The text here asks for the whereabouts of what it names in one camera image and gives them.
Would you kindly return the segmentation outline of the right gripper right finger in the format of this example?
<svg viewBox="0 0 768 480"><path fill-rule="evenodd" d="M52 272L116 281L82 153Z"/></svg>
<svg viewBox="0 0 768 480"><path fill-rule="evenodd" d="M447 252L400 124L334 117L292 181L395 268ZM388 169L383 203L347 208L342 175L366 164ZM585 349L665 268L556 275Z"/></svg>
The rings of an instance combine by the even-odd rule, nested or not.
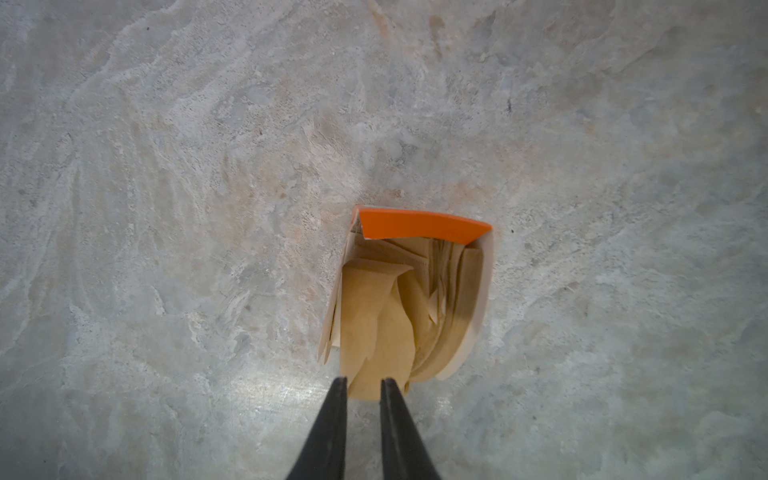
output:
<svg viewBox="0 0 768 480"><path fill-rule="evenodd" d="M385 480L440 480L396 381L381 381L381 447Z"/></svg>

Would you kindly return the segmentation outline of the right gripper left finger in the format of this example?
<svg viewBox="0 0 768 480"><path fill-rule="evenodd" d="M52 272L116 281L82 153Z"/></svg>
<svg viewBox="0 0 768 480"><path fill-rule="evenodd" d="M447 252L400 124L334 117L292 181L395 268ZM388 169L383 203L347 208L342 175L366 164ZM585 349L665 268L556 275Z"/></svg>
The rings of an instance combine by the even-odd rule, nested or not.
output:
<svg viewBox="0 0 768 480"><path fill-rule="evenodd" d="M347 378L333 380L287 480L341 480L345 472Z"/></svg>

